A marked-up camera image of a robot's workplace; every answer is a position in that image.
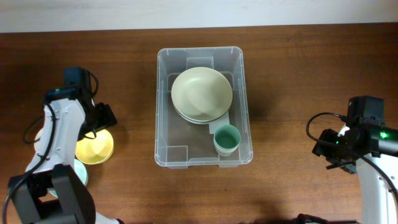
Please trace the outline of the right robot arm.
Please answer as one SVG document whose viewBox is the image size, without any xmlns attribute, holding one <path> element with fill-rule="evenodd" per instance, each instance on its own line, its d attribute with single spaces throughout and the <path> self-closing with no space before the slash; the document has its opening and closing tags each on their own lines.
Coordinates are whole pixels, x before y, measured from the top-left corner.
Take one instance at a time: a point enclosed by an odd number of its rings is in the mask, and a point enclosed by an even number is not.
<svg viewBox="0 0 398 224">
<path fill-rule="evenodd" d="M 362 196 L 363 223 L 397 223 L 397 130 L 360 124 L 340 132 L 324 130 L 316 138 L 313 153 L 330 163 L 327 169 L 357 174 Z"/>
</svg>

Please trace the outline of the mint green cup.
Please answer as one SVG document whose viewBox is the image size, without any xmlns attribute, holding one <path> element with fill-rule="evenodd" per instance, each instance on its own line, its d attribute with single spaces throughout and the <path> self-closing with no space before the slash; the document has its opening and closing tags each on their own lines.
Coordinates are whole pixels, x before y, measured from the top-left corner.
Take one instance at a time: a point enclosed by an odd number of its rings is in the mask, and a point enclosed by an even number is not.
<svg viewBox="0 0 398 224">
<path fill-rule="evenodd" d="M 213 137 L 214 143 L 225 148 L 232 148 L 241 142 L 239 129 L 233 125 L 227 124 L 216 130 Z"/>
</svg>

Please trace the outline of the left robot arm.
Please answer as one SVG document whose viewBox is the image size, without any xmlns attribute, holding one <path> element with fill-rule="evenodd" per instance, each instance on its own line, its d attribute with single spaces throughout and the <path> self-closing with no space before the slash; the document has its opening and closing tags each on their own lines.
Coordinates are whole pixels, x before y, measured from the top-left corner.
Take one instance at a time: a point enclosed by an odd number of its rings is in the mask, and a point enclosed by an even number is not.
<svg viewBox="0 0 398 224">
<path fill-rule="evenodd" d="M 121 223 L 96 211 L 74 170 L 77 142 L 117 120 L 109 105 L 94 102 L 98 79 L 89 70 L 66 68 L 63 75 L 64 86 L 43 99 L 40 146 L 24 174 L 10 178 L 4 204 L 14 204 L 22 223 Z"/>
</svg>

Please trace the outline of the white small bowl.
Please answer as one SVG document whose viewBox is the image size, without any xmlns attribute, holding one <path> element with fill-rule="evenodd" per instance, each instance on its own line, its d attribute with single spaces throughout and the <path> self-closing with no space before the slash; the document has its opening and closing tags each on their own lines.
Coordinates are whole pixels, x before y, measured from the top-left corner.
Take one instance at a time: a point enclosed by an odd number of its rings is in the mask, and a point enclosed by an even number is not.
<svg viewBox="0 0 398 224">
<path fill-rule="evenodd" d="M 35 136 L 35 140 L 34 140 L 34 149 L 35 149 L 35 152 L 37 152 L 37 151 L 39 150 L 39 148 L 40 148 L 40 137 L 41 137 L 41 135 L 42 135 L 42 131 L 43 131 L 43 129 L 40 129 L 40 130 L 37 132 L 36 136 Z"/>
</svg>

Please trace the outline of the cream cup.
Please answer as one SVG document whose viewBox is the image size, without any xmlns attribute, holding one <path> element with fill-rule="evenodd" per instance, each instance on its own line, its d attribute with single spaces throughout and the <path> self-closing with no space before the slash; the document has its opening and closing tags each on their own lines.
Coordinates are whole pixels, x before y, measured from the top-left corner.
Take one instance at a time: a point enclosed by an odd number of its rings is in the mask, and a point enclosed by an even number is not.
<svg viewBox="0 0 398 224">
<path fill-rule="evenodd" d="M 237 148 L 238 148 L 238 145 L 236 145 L 232 148 L 225 148 L 225 147 L 222 147 L 221 145 L 215 143 L 216 152 L 220 156 L 223 156 L 223 157 L 230 156 L 235 150 L 237 150 Z"/>
</svg>

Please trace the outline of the yellow small bowl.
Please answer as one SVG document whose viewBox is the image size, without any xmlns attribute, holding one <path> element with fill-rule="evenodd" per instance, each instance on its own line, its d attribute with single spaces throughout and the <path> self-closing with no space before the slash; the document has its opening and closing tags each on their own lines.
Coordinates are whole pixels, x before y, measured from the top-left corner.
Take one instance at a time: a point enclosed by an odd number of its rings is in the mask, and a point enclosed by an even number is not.
<svg viewBox="0 0 398 224">
<path fill-rule="evenodd" d="M 111 133 L 103 129 L 96 133 L 88 133 L 88 138 L 79 140 L 76 144 L 76 158 L 84 164 L 100 164 L 108 160 L 114 149 Z"/>
</svg>

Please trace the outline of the beige large bowl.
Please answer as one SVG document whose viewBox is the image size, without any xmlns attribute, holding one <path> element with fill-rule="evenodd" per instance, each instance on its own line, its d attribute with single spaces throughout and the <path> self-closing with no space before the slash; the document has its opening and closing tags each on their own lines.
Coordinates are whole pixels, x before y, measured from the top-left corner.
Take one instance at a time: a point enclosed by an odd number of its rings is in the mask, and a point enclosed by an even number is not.
<svg viewBox="0 0 398 224">
<path fill-rule="evenodd" d="M 233 89 L 220 72 L 194 67 L 177 76 L 171 88 L 175 109 L 195 123 L 208 123 L 223 116 L 233 101 Z"/>
</svg>

